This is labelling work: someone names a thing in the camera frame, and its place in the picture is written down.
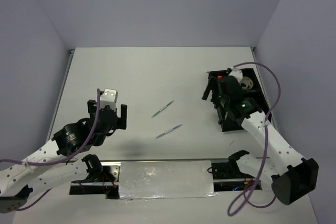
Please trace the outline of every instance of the silver pen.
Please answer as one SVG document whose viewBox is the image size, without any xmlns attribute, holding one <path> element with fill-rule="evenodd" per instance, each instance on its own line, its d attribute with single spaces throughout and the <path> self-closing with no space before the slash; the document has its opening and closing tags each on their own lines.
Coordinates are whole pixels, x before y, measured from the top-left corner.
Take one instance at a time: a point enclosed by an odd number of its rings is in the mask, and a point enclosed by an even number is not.
<svg viewBox="0 0 336 224">
<path fill-rule="evenodd" d="M 157 111 L 154 115 L 152 115 L 152 118 L 156 117 L 158 114 L 160 114 L 162 111 L 164 111 L 166 108 L 168 108 L 170 105 L 173 104 L 175 100 L 168 103 L 166 106 L 162 107 L 159 111 Z"/>
<path fill-rule="evenodd" d="M 163 132 L 162 134 L 158 135 L 155 139 L 161 138 L 161 137 L 171 133 L 172 131 L 175 131 L 176 129 L 178 129 L 179 127 L 182 127 L 182 126 L 183 126 L 183 124 L 179 124 L 178 126 L 175 126 L 171 129 L 167 130 L 166 132 Z"/>
</svg>

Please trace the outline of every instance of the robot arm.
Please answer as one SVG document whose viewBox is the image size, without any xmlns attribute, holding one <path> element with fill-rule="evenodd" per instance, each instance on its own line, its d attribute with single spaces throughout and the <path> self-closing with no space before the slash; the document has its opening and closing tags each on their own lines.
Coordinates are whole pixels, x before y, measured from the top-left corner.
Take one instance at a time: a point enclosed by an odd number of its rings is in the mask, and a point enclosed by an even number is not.
<svg viewBox="0 0 336 224">
<path fill-rule="evenodd" d="M 225 124 L 225 121 L 228 121 L 236 124 L 249 132 L 261 147 L 265 145 L 264 124 L 267 123 L 268 155 L 274 167 L 264 167 L 261 181 L 271 183 L 276 197 L 283 204 L 289 205 L 315 189 L 318 164 L 313 158 L 306 160 L 286 142 L 268 120 L 265 122 L 265 113 L 251 97 L 252 94 L 255 95 L 255 90 L 243 90 L 240 85 L 242 79 L 243 72 L 240 69 L 209 72 L 208 85 L 202 99 L 206 100 L 212 91 L 211 101 L 218 111 L 219 123 Z M 256 176 L 261 161 L 253 158 L 248 152 L 238 153 L 238 156 L 233 156 L 239 171 Z"/>
<path fill-rule="evenodd" d="M 10 207 L 12 205 L 22 206 L 31 193 L 36 194 L 67 181 L 87 178 L 87 173 L 89 176 L 100 174 L 99 169 L 102 169 L 102 166 L 98 158 L 93 157 L 95 155 L 87 155 L 78 163 L 76 162 L 76 166 L 69 165 L 58 169 L 49 169 L 57 164 L 55 161 L 70 156 L 82 147 L 93 128 L 96 111 L 99 111 L 96 127 L 82 152 L 90 150 L 91 146 L 102 145 L 105 138 L 112 135 L 116 129 L 126 129 L 127 106 L 121 105 L 121 116 L 117 117 L 117 97 L 116 90 L 105 89 L 100 92 L 99 108 L 94 100 L 88 101 L 90 118 L 64 126 L 42 148 L 26 157 L 22 164 L 16 164 L 1 171 L 0 212 L 15 210 Z M 29 165 L 27 162 L 39 163 L 39 166 Z"/>
</svg>

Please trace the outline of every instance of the marker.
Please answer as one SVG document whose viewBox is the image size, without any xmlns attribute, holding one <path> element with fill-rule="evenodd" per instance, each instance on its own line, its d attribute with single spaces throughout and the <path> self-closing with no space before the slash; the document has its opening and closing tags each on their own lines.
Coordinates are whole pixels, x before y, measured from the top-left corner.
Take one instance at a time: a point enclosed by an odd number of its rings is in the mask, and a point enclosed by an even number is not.
<svg viewBox="0 0 336 224">
<path fill-rule="evenodd" d="M 182 127 L 183 124 L 179 124 L 178 126 L 175 126 L 173 128 L 171 128 L 170 130 L 167 130 L 166 132 L 163 132 L 162 134 L 158 135 L 155 139 L 161 138 L 169 133 L 171 133 L 172 131 L 175 131 L 176 129 L 178 129 L 179 127 Z"/>
<path fill-rule="evenodd" d="M 175 100 L 168 103 L 166 106 L 162 107 L 159 111 L 157 111 L 154 115 L 152 115 L 152 118 L 156 117 L 158 114 L 160 114 L 162 111 L 164 111 L 166 108 L 168 108 L 170 105 L 173 104 Z"/>
</svg>

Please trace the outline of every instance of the transparent tape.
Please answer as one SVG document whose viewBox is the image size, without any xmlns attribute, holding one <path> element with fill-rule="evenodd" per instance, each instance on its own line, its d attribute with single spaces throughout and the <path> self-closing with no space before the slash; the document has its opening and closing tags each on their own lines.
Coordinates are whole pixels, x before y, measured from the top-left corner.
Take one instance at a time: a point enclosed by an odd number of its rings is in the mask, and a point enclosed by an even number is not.
<svg viewBox="0 0 336 224">
<path fill-rule="evenodd" d="M 121 199 L 203 198 L 214 196 L 210 161 L 121 163 Z"/>
</svg>

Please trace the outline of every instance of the blue pen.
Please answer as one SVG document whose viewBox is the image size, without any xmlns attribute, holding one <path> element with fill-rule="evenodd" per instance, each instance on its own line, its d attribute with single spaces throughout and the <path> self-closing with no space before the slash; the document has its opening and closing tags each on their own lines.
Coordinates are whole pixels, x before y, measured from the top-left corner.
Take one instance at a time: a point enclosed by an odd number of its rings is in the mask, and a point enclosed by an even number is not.
<svg viewBox="0 0 336 224">
<path fill-rule="evenodd" d="M 178 126 L 175 126 L 173 128 L 171 128 L 170 130 L 167 130 L 166 132 L 163 132 L 162 134 L 158 135 L 155 139 L 161 138 L 169 133 L 171 133 L 172 131 L 175 131 L 176 129 L 178 129 L 179 127 L 182 127 L 183 124 L 179 124 Z"/>
</svg>

